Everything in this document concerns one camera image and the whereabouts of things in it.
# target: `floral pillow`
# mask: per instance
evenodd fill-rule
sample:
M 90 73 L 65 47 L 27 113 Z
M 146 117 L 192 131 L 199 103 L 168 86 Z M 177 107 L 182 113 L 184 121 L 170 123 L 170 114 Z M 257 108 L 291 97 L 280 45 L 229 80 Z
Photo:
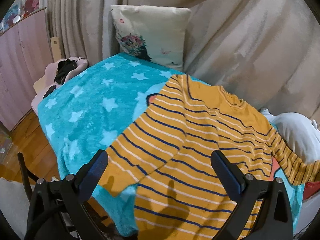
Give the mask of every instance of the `floral pillow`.
M 124 52 L 182 71 L 184 36 L 190 9 L 111 5 L 110 10 L 116 39 Z

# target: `black bag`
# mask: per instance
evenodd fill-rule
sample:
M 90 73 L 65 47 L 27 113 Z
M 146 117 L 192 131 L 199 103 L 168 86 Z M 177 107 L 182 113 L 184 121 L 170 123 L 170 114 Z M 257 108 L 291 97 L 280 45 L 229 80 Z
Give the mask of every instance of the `black bag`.
M 54 78 L 54 81 L 60 85 L 64 84 L 66 76 L 71 70 L 74 70 L 77 67 L 77 63 L 75 60 L 62 60 L 58 63 L 57 75 Z

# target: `silver screw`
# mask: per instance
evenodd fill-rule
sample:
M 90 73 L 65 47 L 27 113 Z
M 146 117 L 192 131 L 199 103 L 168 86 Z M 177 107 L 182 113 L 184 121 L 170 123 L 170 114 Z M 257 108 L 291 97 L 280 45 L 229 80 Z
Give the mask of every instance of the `silver screw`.
M 248 174 L 246 174 L 245 175 L 245 178 L 247 179 L 247 180 L 253 180 L 253 178 L 254 178 L 254 176 L 252 175 L 252 174 L 250 174 L 250 173 L 248 173 Z
M 276 182 L 278 182 L 279 184 L 281 184 L 283 182 L 283 180 L 280 177 L 276 177 Z
M 37 184 L 39 184 L 39 185 L 42 184 L 43 182 L 44 182 L 43 178 L 40 178 L 40 179 L 37 180 Z
M 67 180 L 67 181 L 73 180 L 74 177 L 75 177 L 75 176 L 74 176 L 73 174 L 68 174 L 68 175 L 66 176 L 66 180 Z

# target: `yellow striped sweater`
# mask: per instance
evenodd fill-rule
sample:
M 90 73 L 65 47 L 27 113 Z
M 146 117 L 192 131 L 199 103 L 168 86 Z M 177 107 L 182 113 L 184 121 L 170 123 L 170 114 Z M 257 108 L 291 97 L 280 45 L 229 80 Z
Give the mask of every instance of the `yellow striped sweater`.
M 109 164 L 99 184 L 116 196 L 139 183 L 138 239 L 212 239 L 236 205 L 210 165 L 216 149 L 257 179 L 273 179 L 274 157 L 292 184 L 319 180 L 319 162 L 304 164 L 248 103 L 221 86 L 174 75 L 108 147 Z M 240 238 L 249 233 L 260 205 L 257 201 Z

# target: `cabinet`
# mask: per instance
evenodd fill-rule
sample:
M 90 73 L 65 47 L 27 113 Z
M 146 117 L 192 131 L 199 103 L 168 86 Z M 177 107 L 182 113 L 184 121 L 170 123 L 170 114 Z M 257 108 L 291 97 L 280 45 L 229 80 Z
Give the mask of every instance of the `cabinet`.
M 0 121 L 8 130 L 31 109 L 33 84 L 52 62 L 44 10 L 0 36 Z

